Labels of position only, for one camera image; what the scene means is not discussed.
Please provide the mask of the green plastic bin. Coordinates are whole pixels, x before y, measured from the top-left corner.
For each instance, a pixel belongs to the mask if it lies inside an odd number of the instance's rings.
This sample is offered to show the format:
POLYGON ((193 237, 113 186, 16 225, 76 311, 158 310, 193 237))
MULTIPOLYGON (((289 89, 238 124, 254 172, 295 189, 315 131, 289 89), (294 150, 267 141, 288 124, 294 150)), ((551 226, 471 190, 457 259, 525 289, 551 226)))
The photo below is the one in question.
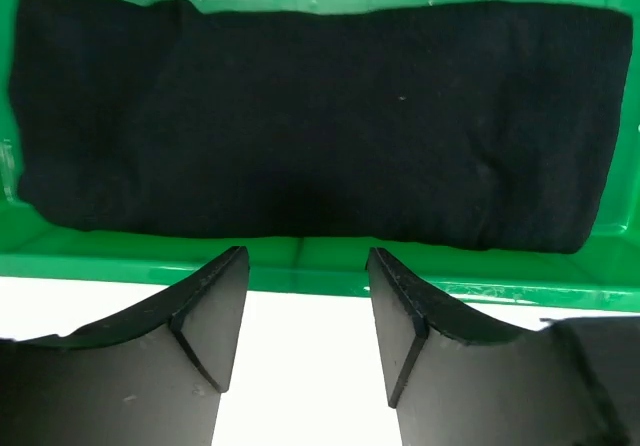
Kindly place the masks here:
MULTIPOLYGON (((146 4, 155 0, 127 0, 146 4)), ((191 0, 204 11, 360 12, 470 0, 191 0)), ((637 15, 639 0, 529 0, 605 6, 637 15)), ((17 0, 1 0, 1 67, 10 67, 17 0)), ((5 276, 172 284, 230 241, 83 233, 47 223, 19 202, 21 154, 1 108, 1 272, 5 276)), ((258 291, 364 296, 371 239, 271 238, 247 244, 258 291)), ((613 311, 639 308, 639 66, 627 77, 621 128, 593 233, 573 255, 471 252, 411 243, 389 251, 414 273, 470 301, 613 311)))

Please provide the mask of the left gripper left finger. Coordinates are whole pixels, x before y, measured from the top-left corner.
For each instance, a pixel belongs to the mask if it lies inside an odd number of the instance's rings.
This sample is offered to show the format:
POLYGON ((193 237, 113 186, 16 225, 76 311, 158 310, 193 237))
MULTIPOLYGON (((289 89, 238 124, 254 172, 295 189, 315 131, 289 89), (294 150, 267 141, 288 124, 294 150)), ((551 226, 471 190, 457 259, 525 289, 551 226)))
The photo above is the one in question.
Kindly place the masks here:
POLYGON ((178 283, 34 360, 34 445, 208 445, 230 386, 249 255, 231 247, 178 283))

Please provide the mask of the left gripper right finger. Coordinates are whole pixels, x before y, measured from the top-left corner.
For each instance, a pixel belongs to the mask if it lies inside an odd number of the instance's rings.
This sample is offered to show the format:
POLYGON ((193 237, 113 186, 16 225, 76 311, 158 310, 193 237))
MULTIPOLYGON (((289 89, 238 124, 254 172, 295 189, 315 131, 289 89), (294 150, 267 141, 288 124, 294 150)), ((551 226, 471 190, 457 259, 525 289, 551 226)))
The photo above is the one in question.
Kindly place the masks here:
POLYGON ((370 250, 366 268, 403 444, 558 444, 549 335, 467 306, 383 248, 370 250))

